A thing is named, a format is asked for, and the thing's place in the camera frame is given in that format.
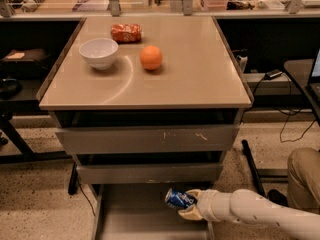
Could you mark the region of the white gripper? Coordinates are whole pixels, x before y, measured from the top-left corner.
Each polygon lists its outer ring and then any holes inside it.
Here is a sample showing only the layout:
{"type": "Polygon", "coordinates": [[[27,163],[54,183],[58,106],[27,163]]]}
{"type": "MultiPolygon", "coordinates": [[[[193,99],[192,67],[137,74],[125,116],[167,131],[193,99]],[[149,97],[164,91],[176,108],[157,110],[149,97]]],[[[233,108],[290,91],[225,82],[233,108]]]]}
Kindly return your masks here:
{"type": "Polygon", "coordinates": [[[218,217],[213,212],[214,197],[217,194],[216,190],[191,189],[187,194],[195,198],[197,205],[192,205],[187,209],[178,211],[178,214],[186,220],[200,221],[203,218],[208,222],[219,222],[218,217]]]}

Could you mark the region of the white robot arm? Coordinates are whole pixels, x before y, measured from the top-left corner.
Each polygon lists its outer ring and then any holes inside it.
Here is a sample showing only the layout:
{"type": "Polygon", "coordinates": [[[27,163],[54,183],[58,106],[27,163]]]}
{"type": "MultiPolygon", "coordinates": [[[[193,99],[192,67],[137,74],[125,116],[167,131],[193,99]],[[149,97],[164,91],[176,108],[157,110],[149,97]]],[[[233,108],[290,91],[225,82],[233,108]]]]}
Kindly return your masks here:
{"type": "Polygon", "coordinates": [[[194,189],[188,194],[195,197],[197,203],[178,212],[184,219],[268,225],[297,240],[320,240],[320,215],[280,206],[251,190],[223,193],[194,189]]]}

